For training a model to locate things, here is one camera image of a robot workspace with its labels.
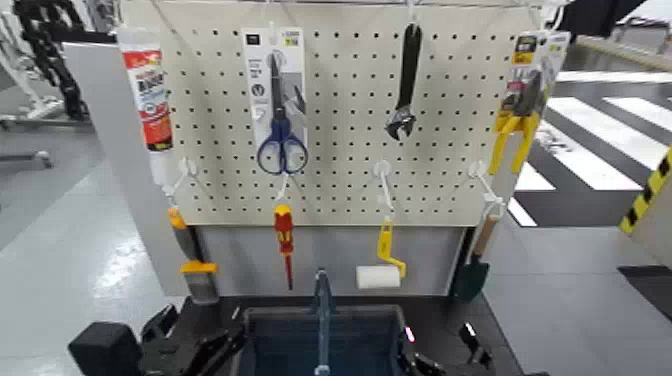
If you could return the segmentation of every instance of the white pegboard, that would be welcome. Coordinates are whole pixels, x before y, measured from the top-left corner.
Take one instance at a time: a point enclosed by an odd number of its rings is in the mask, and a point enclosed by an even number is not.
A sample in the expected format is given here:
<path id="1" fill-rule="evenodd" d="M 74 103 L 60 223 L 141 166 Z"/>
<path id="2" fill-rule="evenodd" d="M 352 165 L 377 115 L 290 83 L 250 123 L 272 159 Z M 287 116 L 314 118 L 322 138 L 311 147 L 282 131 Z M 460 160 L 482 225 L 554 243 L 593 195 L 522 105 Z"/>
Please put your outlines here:
<path id="1" fill-rule="evenodd" d="M 198 184 L 177 194 L 190 224 L 269 225 L 281 177 L 257 166 L 243 27 L 299 26 L 306 44 L 310 160 L 290 179 L 298 225 L 380 225 L 376 161 L 388 178 L 400 225 L 472 226 L 482 187 L 466 171 L 489 161 L 496 109 L 515 36 L 530 29 L 522 7 L 418 6 L 424 38 L 408 139 L 384 130 L 399 90 L 408 10 L 396 5 L 125 3 L 131 25 L 162 30 L 180 156 L 196 161 Z"/>

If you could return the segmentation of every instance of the scissors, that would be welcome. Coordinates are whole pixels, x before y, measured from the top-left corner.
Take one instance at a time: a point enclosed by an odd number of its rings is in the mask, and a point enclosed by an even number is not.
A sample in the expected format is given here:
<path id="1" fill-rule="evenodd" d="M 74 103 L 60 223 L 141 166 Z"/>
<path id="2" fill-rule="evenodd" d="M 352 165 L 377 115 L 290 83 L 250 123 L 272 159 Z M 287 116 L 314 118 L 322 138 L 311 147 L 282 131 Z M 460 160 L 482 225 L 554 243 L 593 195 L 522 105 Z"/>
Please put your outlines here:
<path id="1" fill-rule="evenodd" d="M 292 132 L 292 123 L 285 111 L 278 63 L 274 54 L 270 58 L 273 106 L 271 135 L 261 143 L 257 151 L 257 163 L 264 172 L 271 175 L 295 174 L 308 164 L 308 149 Z"/>

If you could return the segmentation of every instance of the black bin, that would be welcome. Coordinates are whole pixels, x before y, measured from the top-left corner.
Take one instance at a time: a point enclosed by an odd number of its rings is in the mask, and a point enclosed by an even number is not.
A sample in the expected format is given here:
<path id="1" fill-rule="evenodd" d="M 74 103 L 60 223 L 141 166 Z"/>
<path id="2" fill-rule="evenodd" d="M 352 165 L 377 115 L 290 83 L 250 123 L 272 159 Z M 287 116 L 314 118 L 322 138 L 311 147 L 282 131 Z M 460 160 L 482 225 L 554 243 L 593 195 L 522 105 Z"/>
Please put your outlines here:
<path id="1" fill-rule="evenodd" d="M 318 365 L 318 316 L 308 308 L 248 308 L 248 341 L 232 362 L 234 376 L 314 374 Z M 331 314 L 332 375 L 401 376 L 397 344 L 404 317 L 397 305 L 339 306 Z"/>

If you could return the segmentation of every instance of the white roller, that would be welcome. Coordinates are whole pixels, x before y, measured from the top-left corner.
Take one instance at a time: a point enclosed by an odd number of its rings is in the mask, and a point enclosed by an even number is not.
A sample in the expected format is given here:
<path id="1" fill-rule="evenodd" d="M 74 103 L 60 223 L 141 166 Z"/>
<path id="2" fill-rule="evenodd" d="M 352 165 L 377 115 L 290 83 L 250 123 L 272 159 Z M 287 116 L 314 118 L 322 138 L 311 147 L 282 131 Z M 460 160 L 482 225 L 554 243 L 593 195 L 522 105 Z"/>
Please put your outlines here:
<path id="1" fill-rule="evenodd" d="M 379 289 L 401 286 L 399 268 L 395 265 L 357 267 L 357 288 Z"/>

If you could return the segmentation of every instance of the white stripe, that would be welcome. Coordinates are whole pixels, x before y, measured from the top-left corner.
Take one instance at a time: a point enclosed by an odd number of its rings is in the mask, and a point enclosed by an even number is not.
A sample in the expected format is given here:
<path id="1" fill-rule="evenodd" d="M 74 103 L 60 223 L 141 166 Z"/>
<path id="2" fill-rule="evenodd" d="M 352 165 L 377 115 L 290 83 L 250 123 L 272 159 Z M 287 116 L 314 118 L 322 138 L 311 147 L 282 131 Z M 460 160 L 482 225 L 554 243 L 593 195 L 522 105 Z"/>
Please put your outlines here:
<path id="1" fill-rule="evenodd" d="M 558 73 L 558 82 L 629 82 L 629 83 L 670 83 L 672 73 L 668 72 L 592 72 L 567 71 Z"/>
<path id="2" fill-rule="evenodd" d="M 554 191 L 555 187 L 534 167 L 525 162 L 518 176 L 516 191 Z"/>
<path id="3" fill-rule="evenodd" d="M 665 130 L 672 131 L 672 111 L 665 107 L 642 98 L 604 98 L 604 100 Z"/>
<path id="4" fill-rule="evenodd" d="M 598 191 L 638 191 L 642 187 L 571 137 L 541 121 L 536 139 L 555 159 Z"/>
<path id="5" fill-rule="evenodd" d="M 523 209 L 522 206 L 516 201 L 515 198 L 511 197 L 511 200 L 509 200 L 509 213 L 518 221 L 518 224 L 520 224 L 523 227 L 537 227 L 537 222 L 530 217 L 529 214 L 527 214 L 527 211 Z"/>
<path id="6" fill-rule="evenodd" d="M 548 106 L 650 170 L 667 153 L 665 145 L 576 98 L 551 98 Z"/>

